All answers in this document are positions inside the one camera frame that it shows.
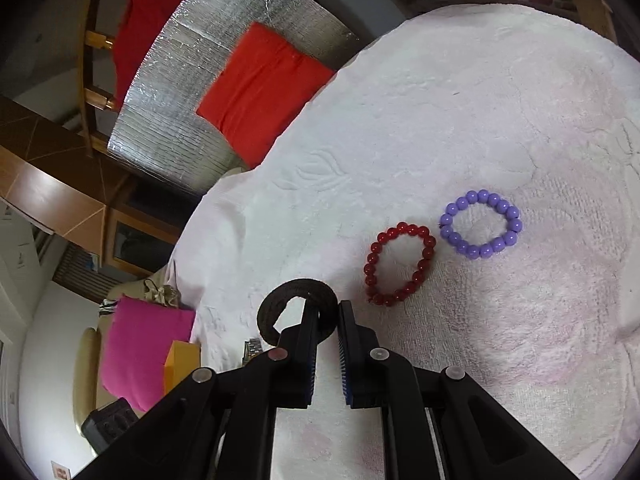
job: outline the purple bead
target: purple bead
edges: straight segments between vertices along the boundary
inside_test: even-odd
[[[449,235],[447,240],[449,241],[449,243],[451,245],[453,245],[455,247],[458,244],[458,242],[462,240],[462,235],[460,235],[460,233],[453,232],[453,233],[451,233]]]
[[[481,204],[486,204],[487,199],[489,198],[489,192],[485,189],[481,189],[478,191],[478,202]]]
[[[500,202],[500,195],[497,193],[491,193],[491,195],[486,199],[486,204],[489,207],[495,207],[498,202]]]
[[[448,215],[455,216],[458,212],[458,206],[452,202],[450,204],[447,204],[447,208],[445,209],[445,211]]]
[[[520,216],[520,210],[516,206],[510,205],[504,215],[507,217],[507,220],[513,220]]]
[[[453,232],[453,227],[450,225],[445,225],[442,229],[440,229],[440,236],[443,238],[449,238],[449,235]]]
[[[466,257],[470,260],[475,260],[480,257],[480,248],[477,245],[469,245],[466,248]]]
[[[518,235],[513,231],[507,231],[502,235],[502,239],[504,240],[505,245],[511,246],[515,245],[518,241]]]
[[[503,251],[506,245],[504,244],[504,240],[501,236],[495,237],[491,240],[491,248],[494,250],[494,253],[499,253]]]
[[[456,245],[456,251],[458,254],[466,254],[466,248],[469,247],[469,242],[466,240],[460,240]]]
[[[467,207],[469,207],[469,200],[467,200],[463,196],[460,196],[456,200],[456,206],[458,206],[458,209],[460,209],[460,211],[464,211]]]
[[[495,212],[504,215],[507,212],[507,209],[509,208],[510,204],[507,200],[502,199],[502,200],[498,200],[498,203],[495,205]]]
[[[507,230],[509,231],[519,233],[520,231],[522,231],[522,228],[522,220],[520,220],[519,218],[513,218],[507,222]]]
[[[480,257],[481,258],[490,258],[491,255],[494,254],[494,249],[489,244],[483,244],[480,246]]]

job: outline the pink pillow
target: pink pillow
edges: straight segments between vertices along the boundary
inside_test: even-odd
[[[100,380],[146,412],[164,396],[164,361],[173,341],[188,342],[196,313],[123,296],[104,345]]]

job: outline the bead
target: bead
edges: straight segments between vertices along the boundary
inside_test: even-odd
[[[504,215],[507,217],[507,220],[512,220],[520,216],[520,210],[516,206],[510,205]]]
[[[466,257],[470,260],[475,260],[480,257],[480,247],[477,245],[469,245],[466,248]]]
[[[518,235],[513,231],[507,231],[502,235],[502,239],[504,240],[505,245],[512,246],[518,241]]]
[[[490,241],[490,244],[491,244],[491,248],[494,250],[494,253],[499,253],[503,251],[504,248],[506,247],[504,240],[502,239],[501,236],[495,237],[493,240]]]
[[[460,211],[464,211],[467,207],[469,207],[469,200],[467,200],[463,196],[460,196],[456,200],[456,206],[458,209],[460,209]]]
[[[513,231],[515,233],[519,233],[520,231],[522,231],[523,227],[524,226],[522,225],[522,220],[520,220],[519,218],[514,218],[507,222],[507,230]]]
[[[402,290],[404,290],[405,294],[413,294],[416,291],[416,289],[417,289],[417,286],[415,285],[414,282],[406,282]]]
[[[460,240],[462,240],[462,235],[460,233],[451,233],[447,238],[447,241],[454,247],[458,244]]]
[[[478,191],[478,202],[481,204],[486,204],[486,201],[489,199],[489,192],[485,189],[481,189]]]
[[[449,235],[454,232],[453,227],[450,225],[445,225],[442,229],[440,229],[440,236],[443,238],[449,238]]]
[[[508,200],[505,199],[501,199],[498,200],[498,203],[495,205],[495,212],[497,212],[498,214],[504,215],[507,212],[507,209],[509,208],[511,204],[509,204]]]
[[[492,254],[494,254],[494,250],[492,249],[490,244],[483,244],[480,246],[481,258],[490,258]]]
[[[466,254],[466,248],[469,247],[469,242],[466,240],[460,240],[456,245],[456,251],[458,254]]]
[[[500,202],[500,195],[497,193],[491,193],[491,195],[486,199],[486,204],[489,207],[495,207],[498,202]]]

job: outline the white plush fabric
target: white plush fabric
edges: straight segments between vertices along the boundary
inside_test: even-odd
[[[580,478],[613,478],[640,437],[639,82],[624,51],[527,7],[447,7],[387,34],[187,225],[174,261],[204,364],[239,365],[277,285],[323,280],[383,345],[463,365]],[[437,231],[448,202],[483,187],[521,209],[515,247],[471,262],[438,238],[414,297],[366,302],[377,232]],[[475,243],[504,230],[482,205],[454,224]],[[419,257],[403,238],[380,263],[390,288]],[[375,411],[345,408],[332,336],[310,409],[281,410],[272,478],[382,478]]]

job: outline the metal rivet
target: metal rivet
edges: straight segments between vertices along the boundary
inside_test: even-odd
[[[282,361],[283,359],[286,359],[288,355],[289,352],[287,352],[286,349],[280,347],[272,348],[268,352],[269,359],[271,359],[272,361]]]
[[[384,361],[385,359],[389,358],[389,350],[387,350],[386,348],[374,348],[371,352],[369,352],[369,355],[376,361]]]
[[[449,379],[453,379],[454,381],[459,381],[465,378],[465,369],[462,366],[447,366],[444,373],[446,373]]]
[[[213,372],[208,368],[198,368],[191,374],[191,379],[197,383],[206,383],[213,377]]]

